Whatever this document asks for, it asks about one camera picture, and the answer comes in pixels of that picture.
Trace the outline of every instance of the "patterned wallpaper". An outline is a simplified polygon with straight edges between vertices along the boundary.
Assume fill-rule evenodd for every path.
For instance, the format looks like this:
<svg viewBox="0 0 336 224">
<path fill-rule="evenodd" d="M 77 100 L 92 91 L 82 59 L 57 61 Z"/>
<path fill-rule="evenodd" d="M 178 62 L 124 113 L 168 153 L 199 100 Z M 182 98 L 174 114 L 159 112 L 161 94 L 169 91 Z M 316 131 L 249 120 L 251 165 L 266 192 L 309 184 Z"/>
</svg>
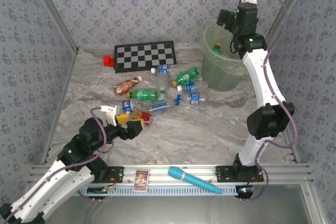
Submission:
<svg viewBox="0 0 336 224">
<path fill-rule="evenodd" d="M 239 0 L 53 0 L 77 46 L 171 40 L 199 44 L 221 8 L 234 10 Z M 260 32 L 265 33 L 279 8 L 260 0 Z"/>
<path fill-rule="evenodd" d="M 309 162 L 330 223 L 336 223 L 336 0 L 298 0 L 271 56 L 293 101 L 302 162 Z"/>
<path fill-rule="evenodd" d="M 40 0 L 0 0 L 0 205 L 40 162 L 72 60 Z"/>
</svg>

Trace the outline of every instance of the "green soda bottle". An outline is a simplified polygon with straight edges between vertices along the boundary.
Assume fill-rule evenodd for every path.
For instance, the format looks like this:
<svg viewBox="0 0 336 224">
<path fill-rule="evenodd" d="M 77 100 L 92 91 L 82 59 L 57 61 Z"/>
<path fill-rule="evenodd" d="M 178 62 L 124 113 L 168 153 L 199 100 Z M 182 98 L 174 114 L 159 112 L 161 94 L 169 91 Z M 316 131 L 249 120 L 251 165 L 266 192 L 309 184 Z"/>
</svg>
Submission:
<svg viewBox="0 0 336 224">
<path fill-rule="evenodd" d="M 181 73 L 177 76 L 175 81 L 172 81 L 172 85 L 176 87 L 177 85 L 183 85 L 186 82 L 189 82 L 193 79 L 195 79 L 199 73 L 197 72 L 197 68 L 191 68 L 188 71 L 185 71 L 184 73 Z"/>
<path fill-rule="evenodd" d="M 217 42 L 216 44 L 215 44 L 215 46 L 214 46 L 214 52 L 216 52 L 216 53 L 218 53 L 218 54 L 222 54 L 222 52 L 220 51 L 220 46 L 221 46 L 222 44 L 221 43 L 219 43 L 219 42 Z"/>
<path fill-rule="evenodd" d="M 128 92 L 128 98 L 139 99 L 141 101 L 157 101 L 158 91 L 156 89 L 138 89 L 133 92 Z"/>
</svg>

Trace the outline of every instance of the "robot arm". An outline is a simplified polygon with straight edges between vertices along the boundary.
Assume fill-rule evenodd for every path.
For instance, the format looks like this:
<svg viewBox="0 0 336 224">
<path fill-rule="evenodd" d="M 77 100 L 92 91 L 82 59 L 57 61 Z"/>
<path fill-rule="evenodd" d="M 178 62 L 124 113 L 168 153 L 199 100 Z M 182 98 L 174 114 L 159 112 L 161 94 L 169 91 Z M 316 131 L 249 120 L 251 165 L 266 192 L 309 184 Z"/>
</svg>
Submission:
<svg viewBox="0 0 336 224">
<path fill-rule="evenodd" d="M 108 144 L 120 137 L 123 140 L 133 139 L 143 129 L 141 120 L 127 122 L 127 129 L 115 121 L 115 108 L 109 106 L 100 107 L 107 113 L 108 124 L 104 127 Z M 68 198 L 75 194 L 84 185 L 101 181 L 107 172 L 107 164 L 100 158 L 71 169 L 63 169 L 52 178 L 48 179 L 56 171 L 73 164 L 78 164 L 92 159 L 94 152 L 103 146 L 102 130 L 94 118 L 89 118 L 79 129 L 79 134 L 66 144 L 58 154 L 48 172 L 27 192 L 13 204 L 3 204 L 0 207 L 0 215 L 7 219 L 13 216 L 8 223 L 45 223 L 51 214 Z"/>
<path fill-rule="evenodd" d="M 265 39 L 256 33 L 257 0 L 240 0 L 236 13 L 220 10 L 217 24 L 225 25 L 225 29 L 233 34 L 231 46 L 238 53 L 246 66 L 257 97 L 257 110 L 247 118 L 249 136 L 243 150 L 237 154 L 233 163 L 234 175 L 239 181 L 248 182 L 251 175 L 258 176 L 260 170 L 255 165 L 255 158 L 262 144 L 272 140 L 284 131 L 289 118 L 272 95 L 265 78 L 264 65 L 267 76 L 275 95 L 283 103 L 291 115 L 295 108 L 292 103 L 286 103 L 275 82 L 269 62 L 265 63 L 268 53 Z"/>
</svg>

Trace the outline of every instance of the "blue microphone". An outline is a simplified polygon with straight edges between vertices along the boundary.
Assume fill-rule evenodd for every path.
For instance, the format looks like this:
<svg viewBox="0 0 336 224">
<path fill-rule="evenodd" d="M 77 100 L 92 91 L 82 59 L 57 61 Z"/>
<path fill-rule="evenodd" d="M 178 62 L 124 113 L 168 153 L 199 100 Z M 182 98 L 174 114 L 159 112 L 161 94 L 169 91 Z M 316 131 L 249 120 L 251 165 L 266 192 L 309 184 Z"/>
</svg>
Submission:
<svg viewBox="0 0 336 224">
<path fill-rule="evenodd" d="M 176 179 L 180 179 L 180 180 L 184 180 L 194 186 L 198 186 L 204 190 L 208 190 L 208 191 L 211 191 L 213 193 L 218 193 L 218 194 L 222 194 L 223 191 L 216 187 L 215 185 L 205 181 L 205 180 L 202 180 L 200 178 L 196 178 L 195 176 L 193 175 L 190 175 L 189 173 L 186 173 L 184 171 L 182 171 L 181 169 L 177 168 L 177 167 L 174 167 L 174 166 L 171 166 L 169 168 L 169 171 L 168 171 L 168 174 L 170 176 L 172 176 L 173 178 L 176 178 Z"/>
</svg>

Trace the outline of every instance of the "checkerboard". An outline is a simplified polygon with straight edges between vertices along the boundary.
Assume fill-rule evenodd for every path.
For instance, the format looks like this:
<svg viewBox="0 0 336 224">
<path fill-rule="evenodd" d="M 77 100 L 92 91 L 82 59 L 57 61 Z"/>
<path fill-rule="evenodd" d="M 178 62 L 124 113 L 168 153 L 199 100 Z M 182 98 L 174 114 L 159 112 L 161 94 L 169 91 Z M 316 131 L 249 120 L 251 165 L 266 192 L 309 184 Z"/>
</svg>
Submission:
<svg viewBox="0 0 336 224">
<path fill-rule="evenodd" d="M 173 41 L 159 41 L 114 47 L 116 73 L 150 70 L 164 64 L 176 64 Z"/>
</svg>

